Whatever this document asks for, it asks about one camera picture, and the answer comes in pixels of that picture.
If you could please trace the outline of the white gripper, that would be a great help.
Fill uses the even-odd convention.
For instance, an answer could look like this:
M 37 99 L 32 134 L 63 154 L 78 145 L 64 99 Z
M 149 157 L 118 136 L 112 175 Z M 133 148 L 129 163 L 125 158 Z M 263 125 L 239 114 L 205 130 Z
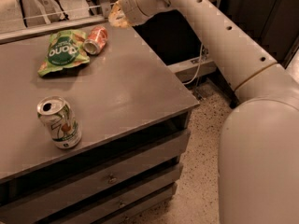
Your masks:
M 142 7 L 146 0 L 117 0 L 108 16 L 109 23 L 114 27 L 128 28 L 144 24 L 150 16 Z

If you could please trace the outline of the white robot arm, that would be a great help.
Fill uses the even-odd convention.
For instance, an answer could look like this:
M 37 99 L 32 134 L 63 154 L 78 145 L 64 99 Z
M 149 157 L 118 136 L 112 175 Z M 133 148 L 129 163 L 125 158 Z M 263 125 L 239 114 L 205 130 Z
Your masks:
M 118 0 L 108 20 L 136 26 L 172 9 L 240 102 L 221 130 L 220 224 L 299 224 L 299 84 L 208 0 Z

